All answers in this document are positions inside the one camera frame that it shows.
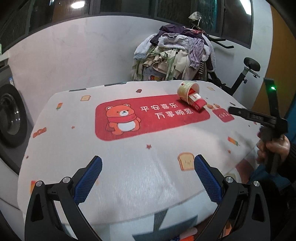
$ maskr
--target red banner print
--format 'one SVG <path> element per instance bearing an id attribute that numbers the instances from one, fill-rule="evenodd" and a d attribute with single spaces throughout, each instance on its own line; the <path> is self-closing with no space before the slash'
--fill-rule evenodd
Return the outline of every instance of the red banner print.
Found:
<path id="1" fill-rule="evenodd" d="M 234 120 L 233 116 L 231 114 L 228 113 L 227 110 L 225 109 L 217 109 L 217 110 L 213 110 L 213 113 L 219 117 L 219 119 L 223 122 L 229 122 Z"/>
<path id="2" fill-rule="evenodd" d="M 178 95 L 114 100 L 96 108 L 95 132 L 104 141 L 162 131 L 204 121 L 210 114 L 198 113 Z"/>

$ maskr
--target silver bolt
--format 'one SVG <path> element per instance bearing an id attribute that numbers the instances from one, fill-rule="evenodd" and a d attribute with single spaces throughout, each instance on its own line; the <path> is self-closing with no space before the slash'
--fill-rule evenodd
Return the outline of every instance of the silver bolt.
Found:
<path id="1" fill-rule="evenodd" d="M 232 177 L 226 177 L 225 179 L 228 183 L 232 183 L 233 182 L 233 178 Z"/>
<path id="2" fill-rule="evenodd" d="M 70 177 L 64 177 L 63 178 L 63 183 L 68 183 L 70 181 Z"/>
<path id="3" fill-rule="evenodd" d="M 42 181 L 36 182 L 36 187 L 40 187 L 42 185 Z"/>
<path id="4" fill-rule="evenodd" d="M 253 184 L 254 184 L 255 187 L 259 187 L 260 186 L 260 183 L 258 181 L 254 181 Z"/>

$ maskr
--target bear ear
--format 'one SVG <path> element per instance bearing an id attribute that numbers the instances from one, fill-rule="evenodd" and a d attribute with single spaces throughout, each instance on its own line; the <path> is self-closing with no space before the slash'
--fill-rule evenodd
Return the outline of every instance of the bear ear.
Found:
<path id="1" fill-rule="evenodd" d="M 109 106 L 106 107 L 105 110 L 109 110 L 109 109 L 111 109 L 112 107 L 113 107 L 113 106 L 109 105 Z"/>

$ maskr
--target exercise bike seat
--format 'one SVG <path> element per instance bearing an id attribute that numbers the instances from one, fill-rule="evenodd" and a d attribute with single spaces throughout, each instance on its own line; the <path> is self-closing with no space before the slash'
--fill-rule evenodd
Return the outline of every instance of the exercise bike seat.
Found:
<path id="1" fill-rule="evenodd" d="M 244 64 L 245 64 L 245 66 L 247 66 L 251 70 L 260 71 L 260 64 L 252 58 L 245 58 Z"/>

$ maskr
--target washing machine door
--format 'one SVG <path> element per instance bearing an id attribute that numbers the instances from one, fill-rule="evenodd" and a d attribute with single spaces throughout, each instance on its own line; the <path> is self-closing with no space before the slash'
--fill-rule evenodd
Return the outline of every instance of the washing machine door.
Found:
<path id="1" fill-rule="evenodd" d="M 27 115 L 18 90 L 11 84 L 0 87 L 0 141 L 14 148 L 27 135 Z"/>

